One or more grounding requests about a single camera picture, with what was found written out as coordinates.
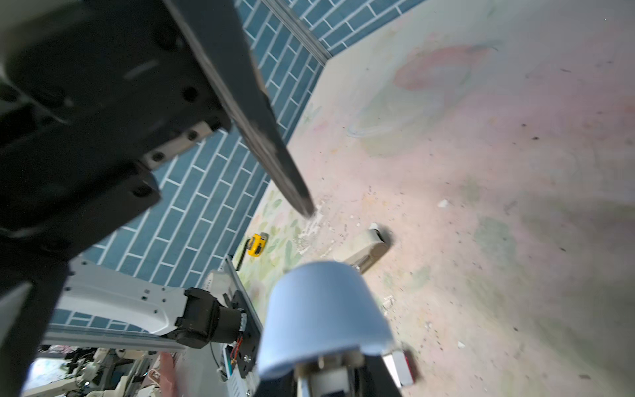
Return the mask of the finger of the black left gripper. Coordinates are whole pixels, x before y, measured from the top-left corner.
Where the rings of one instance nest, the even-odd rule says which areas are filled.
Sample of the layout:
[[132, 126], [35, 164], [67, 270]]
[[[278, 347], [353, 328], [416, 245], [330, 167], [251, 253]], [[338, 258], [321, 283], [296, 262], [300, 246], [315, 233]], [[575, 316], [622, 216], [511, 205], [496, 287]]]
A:
[[315, 214], [309, 189], [281, 135], [232, 1], [165, 1], [224, 110], [289, 204]]

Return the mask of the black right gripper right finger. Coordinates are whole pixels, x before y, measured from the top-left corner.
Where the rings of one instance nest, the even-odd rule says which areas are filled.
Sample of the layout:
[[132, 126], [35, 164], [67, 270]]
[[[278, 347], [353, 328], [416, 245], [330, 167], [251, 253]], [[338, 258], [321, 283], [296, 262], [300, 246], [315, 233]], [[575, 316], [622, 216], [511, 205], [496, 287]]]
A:
[[362, 397], [400, 397], [400, 390], [381, 356], [365, 356], [359, 369], [359, 395]]

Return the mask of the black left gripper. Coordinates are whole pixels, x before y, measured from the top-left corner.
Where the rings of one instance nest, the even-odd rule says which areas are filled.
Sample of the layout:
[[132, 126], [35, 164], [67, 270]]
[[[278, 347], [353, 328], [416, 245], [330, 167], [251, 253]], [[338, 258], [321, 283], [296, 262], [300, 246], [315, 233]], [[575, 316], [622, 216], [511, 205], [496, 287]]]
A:
[[69, 262], [160, 201], [152, 170], [231, 126], [162, 1], [79, 1], [1, 34], [1, 393]]

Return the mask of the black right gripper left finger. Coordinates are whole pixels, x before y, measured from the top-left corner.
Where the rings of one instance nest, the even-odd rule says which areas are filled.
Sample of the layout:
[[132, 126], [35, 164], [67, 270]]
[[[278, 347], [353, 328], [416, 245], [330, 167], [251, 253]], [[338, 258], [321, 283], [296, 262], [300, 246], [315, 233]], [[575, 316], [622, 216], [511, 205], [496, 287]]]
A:
[[291, 371], [280, 378], [264, 380], [261, 379], [253, 397], [296, 397], [297, 382], [294, 372]]

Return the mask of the light blue stapler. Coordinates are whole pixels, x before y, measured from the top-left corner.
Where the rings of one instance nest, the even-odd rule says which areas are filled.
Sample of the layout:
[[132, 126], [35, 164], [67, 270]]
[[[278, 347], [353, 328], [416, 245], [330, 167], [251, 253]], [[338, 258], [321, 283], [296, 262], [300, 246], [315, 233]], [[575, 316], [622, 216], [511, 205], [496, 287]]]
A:
[[312, 262], [285, 274], [272, 289], [256, 368], [261, 380], [280, 379], [325, 355], [380, 356], [393, 342], [388, 321], [356, 269]]

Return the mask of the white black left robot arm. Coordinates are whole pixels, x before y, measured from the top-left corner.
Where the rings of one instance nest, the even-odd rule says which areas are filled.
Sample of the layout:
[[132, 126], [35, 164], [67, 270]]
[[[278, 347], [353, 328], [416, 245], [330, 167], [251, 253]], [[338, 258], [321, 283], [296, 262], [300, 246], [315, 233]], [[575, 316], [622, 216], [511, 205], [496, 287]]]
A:
[[161, 199], [154, 170], [232, 127], [314, 212], [231, 1], [1, 4], [1, 393], [21, 393], [59, 304], [189, 347], [240, 314], [79, 259]]

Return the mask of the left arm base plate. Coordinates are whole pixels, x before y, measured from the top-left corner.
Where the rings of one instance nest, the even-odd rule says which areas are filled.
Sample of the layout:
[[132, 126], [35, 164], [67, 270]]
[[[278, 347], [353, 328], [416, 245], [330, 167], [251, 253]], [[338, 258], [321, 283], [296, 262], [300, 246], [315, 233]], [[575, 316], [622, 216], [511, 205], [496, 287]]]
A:
[[234, 292], [229, 307], [241, 311], [243, 320], [236, 342], [226, 348], [226, 359], [230, 365], [230, 375], [237, 372], [242, 379], [246, 379], [256, 366], [262, 324], [244, 292]]

